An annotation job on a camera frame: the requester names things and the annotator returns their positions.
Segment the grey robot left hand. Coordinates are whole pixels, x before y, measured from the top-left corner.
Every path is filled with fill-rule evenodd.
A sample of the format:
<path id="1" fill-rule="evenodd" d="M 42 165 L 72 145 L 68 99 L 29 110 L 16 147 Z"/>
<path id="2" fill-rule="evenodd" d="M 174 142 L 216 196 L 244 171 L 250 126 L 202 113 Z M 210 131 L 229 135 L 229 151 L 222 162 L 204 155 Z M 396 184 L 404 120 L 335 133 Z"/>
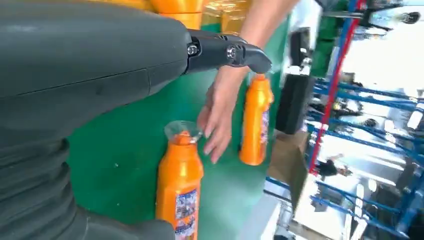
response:
<path id="1" fill-rule="evenodd" d="M 238 36 L 131 7 L 1 1 L 1 239 L 173 240 L 164 220 L 126 225 L 78 207 L 67 137 L 181 75 L 226 65 L 263 74 L 272 63 Z"/>

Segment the person's right hand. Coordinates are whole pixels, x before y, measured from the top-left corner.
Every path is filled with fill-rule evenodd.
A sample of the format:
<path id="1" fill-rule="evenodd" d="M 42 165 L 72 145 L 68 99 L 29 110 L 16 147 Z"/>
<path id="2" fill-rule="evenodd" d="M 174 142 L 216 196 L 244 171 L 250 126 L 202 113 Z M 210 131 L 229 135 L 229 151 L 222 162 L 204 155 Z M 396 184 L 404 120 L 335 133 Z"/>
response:
<path id="1" fill-rule="evenodd" d="M 232 116 L 248 67 L 221 67 L 206 93 L 197 124 L 203 131 L 205 155 L 216 163 L 232 139 Z"/>

